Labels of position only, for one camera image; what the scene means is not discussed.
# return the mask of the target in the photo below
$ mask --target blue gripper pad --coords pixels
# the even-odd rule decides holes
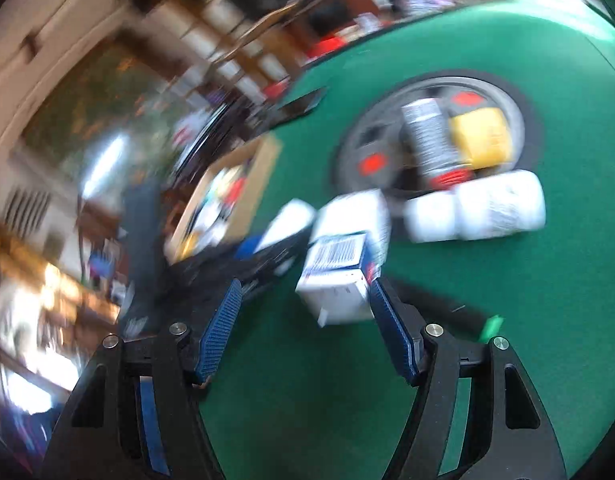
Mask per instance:
[[[369,288],[369,306],[396,373],[408,383],[412,383],[419,374],[412,341],[377,280],[374,280]]]
[[[232,280],[200,341],[201,348],[196,375],[202,382],[207,381],[219,367],[223,350],[228,344],[228,338],[241,308],[241,298],[241,283],[238,280]]]

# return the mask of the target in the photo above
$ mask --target white bottle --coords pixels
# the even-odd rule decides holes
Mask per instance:
[[[545,226],[545,199],[534,173],[517,170],[459,184],[405,204],[412,241],[480,240]]]

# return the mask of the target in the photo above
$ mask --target yellow block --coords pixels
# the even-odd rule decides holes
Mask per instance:
[[[479,108],[450,119],[454,143],[473,170],[509,162],[510,129],[500,108]]]

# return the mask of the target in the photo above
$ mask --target barcode label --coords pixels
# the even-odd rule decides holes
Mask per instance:
[[[363,253],[365,235],[317,241],[307,256],[306,269],[335,269],[357,265]]]

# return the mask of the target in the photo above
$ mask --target barcode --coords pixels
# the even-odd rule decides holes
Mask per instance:
[[[359,263],[363,250],[363,235],[320,242],[315,248],[315,254],[309,262],[313,269],[332,269],[334,267],[348,267]]]

